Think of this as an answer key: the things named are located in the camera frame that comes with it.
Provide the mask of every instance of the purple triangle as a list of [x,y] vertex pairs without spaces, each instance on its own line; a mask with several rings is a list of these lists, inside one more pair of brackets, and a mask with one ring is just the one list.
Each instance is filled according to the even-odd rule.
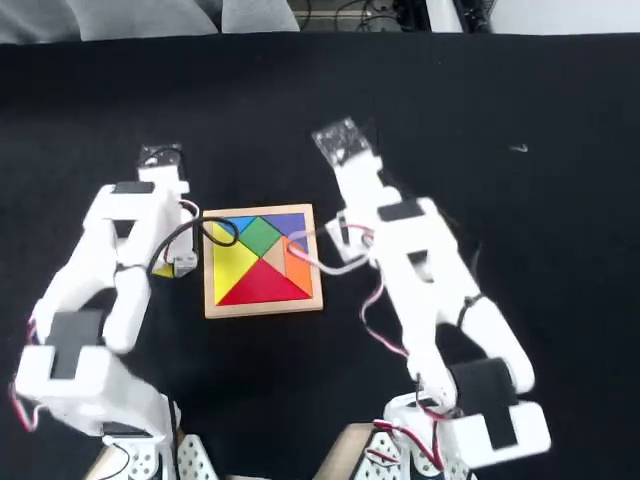
[[[307,226],[304,223],[304,213],[282,213],[276,215],[261,215],[267,222],[273,225],[281,234],[288,237],[293,232],[299,232],[306,230]],[[309,247],[307,245],[307,239],[301,238],[296,240],[302,249],[309,253]]]

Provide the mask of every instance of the cable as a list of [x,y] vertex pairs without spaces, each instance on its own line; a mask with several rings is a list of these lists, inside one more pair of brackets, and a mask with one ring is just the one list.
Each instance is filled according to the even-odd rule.
[[436,457],[429,451],[427,447],[425,447],[424,443],[420,440],[420,438],[413,433],[412,430],[393,425],[391,422],[387,422],[385,420],[374,420],[373,426],[384,431],[384,432],[393,432],[397,431],[405,434],[409,439],[415,444],[416,447],[424,454],[425,457],[436,467],[438,470],[443,470],[442,462],[436,459]]
[[362,1],[364,0],[351,0],[350,2],[347,2],[336,9],[336,13],[333,15],[333,29],[336,32],[340,31],[340,28],[338,27],[338,16],[340,15],[340,12],[345,8],[350,7],[351,5],[355,5],[356,3],[360,3]]
[[114,447],[116,447],[118,450],[120,450],[121,452],[123,452],[127,456],[127,463],[125,463],[124,466],[120,470],[118,470],[116,473],[112,473],[108,477],[102,477],[99,480],[110,480],[112,478],[116,478],[118,475],[120,475],[122,472],[125,471],[125,469],[129,466],[129,463],[131,462],[131,455],[129,455],[129,452],[127,452],[124,448],[122,448],[117,443],[113,443],[112,445]]
[[[371,230],[368,227],[365,227],[363,225],[356,225],[356,224],[346,224],[346,225],[341,225],[341,227],[358,228],[358,229],[364,230],[363,238],[368,238],[370,240],[373,240],[373,230]],[[311,235],[318,236],[322,233],[326,233],[325,227],[323,227],[322,229],[318,229],[316,231],[311,231],[311,232],[307,232],[305,230],[294,232],[288,237],[287,250],[292,255],[317,267],[321,272],[326,273],[327,275],[333,275],[333,276],[339,276],[339,275],[344,275],[345,273],[349,273],[355,270],[356,268],[360,268],[361,266],[365,265],[369,261],[368,255],[362,255],[361,257],[356,258],[355,260],[343,265],[342,267],[330,267],[320,262],[320,260],[318,260],[317,258],[311,257],[310,255],[303,252],[302,250],[298,248],[292,248],[294,241],[300,240],[301,238],[307,238]]]
[[192,208],[191,213],[193,214],[194,217],[200,216],[200,207],[195,202],[192,202],[191,200],[187,200],[186,198],[181,198],[180,200],[178,200],[178,203],[183,207],[187,207],[187,210],[189,210],[189,207],[191,207]]
[[469,272],[471,273],[471,277],[478,283],[478,261],[480,260],[480,253],[482,252],[482,242],[478,243],[478,248],[473,252],[473,256],[471,257],[471,262],[469,265]]
[[176,419],[176,408],[173,404],[173,399],[167,395],[169,402],[169,416],[171,417],[171,435],[173,440],[171,442],[171,456],[173,457],[173,469],[175,471],[176,480],[180,478],[180,472],[178,468],[178,421]]
[[385,347],[387,347],[388,350],[392,351],[393,353],[397,353],[398,355],[402,355],[405,358],[409,358],[409,352],[404,347],[400,345],[396,345],[395,343],[389,341],[386,337],[384,337],[383,335],[376,332],[373,328],[371,328],[367,323],[367,317],[366,317],[367,309],[380,299],[380,297],[382,296],[382,292],[384,292],[384,278],[382,276],[382,270],[381,270],[380,281],[378,283],[378,286],[371,293],[371,295],[369,295],[365,299],[364,303],[362,304],[362,307],[360,307],[360,320],[362,320],[362,323],[364,325],[364,328],[366,328],[367,333],[369,333],[369,335],[371,335],[373,338],[375,338],[377,341],[379,341]]
[[[188,210],[189,212],[191,212],[191,214],[193,215],[193,218],[198,218],[200,216],[200,207],[195,204],[194,202],[192,202],[191,200],[187,200],[184,198],[181,198],[180,200],[178,200],[178,203],[180,205],[182,205],[186,210]],[[201,231],[206,231],[202,225],[200,225],[199,230]],[[169,245],[167,245],[167,248],[164,249],[164,255],[162,256],[162,259],[164,260],[164,263],[169,264],[169,248],[171,247],[171,243]]]
[[[364,455],[365,457],[367,457],[367,460],[369,460],[371,463],[374,463],[379,467],[383,467],[383,468],[393,467],[394,465],[398,465],[400,463],[400,461],[397,458],[387,455],[386,453],[379,452],[378,450],[375,450],[373,448],[367,448],[364,451]],[[382,462],[379,462],[378,460],[374,460],[373,458],[370,457],[370,455],[375,455],[376,457],[379,457],[380,459],[382,459],[382,462],[388,462],[388,463],[384,464]]]
[[440,465],[440,470],[444,470],[444,462],[442,461],[442,455],[440,455],[440,443],[438,442],[438,422],[433,422],[433,432],[431,434],[431,451],[433,452],[433,458],[436,460],[437,465]]
[[226,218],[222,218],[222,217],[197,217],[197,218],[192,218],[188,222],[184,222],[182,225],[178,226],[162,242],[160,242],[160,245],[158,245],[158,248],[156,248],[155,252],[153,252],[153,255],[151,255],[151,259],[149,260],[149,265],[147,265],[147,276],[151,277],[151,275],[153,274],[153,268],[154,268],[156,262],[158,261],[158,258],[162,254],[162,250],[164,248],[166,248],[169,244],[171,244],[171,242],[173,242],[178,237],[178,235],[180,235],[182,232],[186,232],[187,230],[189,230],[191,227],[193,227],[195,225],[200,225],[201,226],[202,224],[204,224],[206,222],[224,223],[225,225],[230,227],[231,230],[233,230],[233,240],[231,240],[231,242],[228,242],[228,243],[227,242],[221,242],[220,240],[217,240],[213,236],[210,236],[210,235],[207,236],[207,238],[209,238],[209,240],[211,240],[216,245],[220,245],[221,247],[231,247],[232,245],[235,245],[235,243],[238,241],[238,237],[240,236],[240,232],[238,231],[238,227],[236,226],[236,224],[231,222],[230,220],[227,220]]
[[313,5],[311,5],[311,0],[307,0],[307,16],[304,17],[302,24],[300,25],[300,31],[304,31],[305,28],[309,25],[309,21],[311,20],[311,14],[313,13]]
[[26,407],[18,397],[18,393],[16,392],[15,380],[9,382],[9,398],[11,400],[11,404],[13,405],[13,410],[16,412],[18,416],[18,420],[20,420],[20,424],[22,428],[25,429],[26,432],[33,433],[38,429],[38,425],[40,423],[40,411],[46,410],[46,405],[36,405],[33,409],[33,413],[29,415]]
[[398,18],[395,17],[394,15],[372,15],[372,16],[367,17],[366,19],[360,21],[360,23],[356,27],[356,32],[359,32],[361,28],[363,28],[365,26],[368,26],[369,22],[371,22],[371,20],[378,20],[380,18],[389,18],[391,20],[395,20],[396,22],[398,21]]

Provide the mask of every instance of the red triangle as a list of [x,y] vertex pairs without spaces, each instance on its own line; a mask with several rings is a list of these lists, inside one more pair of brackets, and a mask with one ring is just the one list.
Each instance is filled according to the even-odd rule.
[[259,259],[218,305],[306,300],[309,295],[275,268]]

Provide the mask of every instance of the black wire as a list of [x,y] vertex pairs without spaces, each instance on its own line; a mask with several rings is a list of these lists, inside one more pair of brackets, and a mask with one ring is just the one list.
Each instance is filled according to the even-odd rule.
[[364,0],[351,0],[350,2],[347,2],[336,9],[336,13],[333,15],[333,29],[336,32],[340,31],[340,29],[338,28],[338,16],[340,15],[340,12],[345,8],[350,7],[351,5],[355,5],[356,3],[360,3],[362,1]]
[[473,277],[476,283],[478,283],[478,261],[480,260],[480,252],[482,252],[482,242],[478,243],[478,248],[476,248],[476,251],[473,253],[469,266],[471,277]]
[[125,471],[125,469],[129,466],[129,462],[131,462],[131,455],[129,455],[129,452],[127,452],[124,448],[122,448],[120,445],[118,445],[117,443],[113,444],[114,447],[116,447],[118,450],[120,450],[121,452],[124,452],[124,454],[127,456],[127,463],[124,464],[124,467],[122,467],[120,470],[118,470],[116,473],[112,473],[111,475],[109,475],[108,477],[102,477],[99,480],[109,480],[111,478],[116,478],[118,475],[120,475],[122,472]]
[[371,20],[377,20],[379,18],[390,18],[391,20],[395,20],[396,22],[398,21],[398,18],[394,15],[372,15],[360,21],[360,24],[356,28],[356,32],[359,32],[362,27],[368,26]]
[[307,0],[307,16],[302,21],[302,25],[300,25],[301,32],[309,25],[309,21],[311,20],[311,13],[313,13],[313,5],[311,5],[311,0]]
[[156,248],[155,252],[153,252],[153,255],[151,255],[151,259],[149,260],[149,265],[147,265],[147,276],[150,277],[153,274],[153,267],[158,261],[158,258],[160,258],[160,254],[162,253],[162,250],[168,245],[170,245],[171,242],[173,242],[178,237],[178,235],[180,235],[183,232],[186,232],[187,230],[189,230],[191,227],[195,225],[202,226],[202,224],[206,222],[224,223],[225,225],[230,227],[231,230],[233,230],[233,240],[231,240],[231,242],[228,242],[228,243],[217,240],[213,236],[209,235],[208,234],[209,232],[207,232],[207,238],[211,240],[213,243],[215,243],[216,245],[220,245],[221,247],[230,247],[238,241],[240,232],[238,231],[238,227],[236,227],[236,224],[233,223],[232,221],[222,217],[200,216],[200,217],[192,218],[188,222],[185,222],[182,225],[180,225],[178,228],[176,228],[160,243],[160,245],[158,245],[158,248]]
[[176,407],[173,404],[173,399],[167,396],[169,401],[169,416],[171,417],[171,435],[173,436],[173,442],[171,444],[171,456],[173,457],[173,469],[176,473],[176,479],[180,478],[180,471],[178,468],[178,421],[176,419]]

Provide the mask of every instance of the yellow triangle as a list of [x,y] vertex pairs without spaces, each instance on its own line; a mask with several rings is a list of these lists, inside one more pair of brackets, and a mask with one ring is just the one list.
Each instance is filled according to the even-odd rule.
[[153,274],[161,277],[173,278],[173,267],[171,265],[165,265],[164,267],[156,268],[153,271]]
[[[225,243],[233,239],[217,223],[212,223],[211,234]],[[258,256],[239,241],[230,247],[213,245],[213,296],[216,305],[257,261]]]

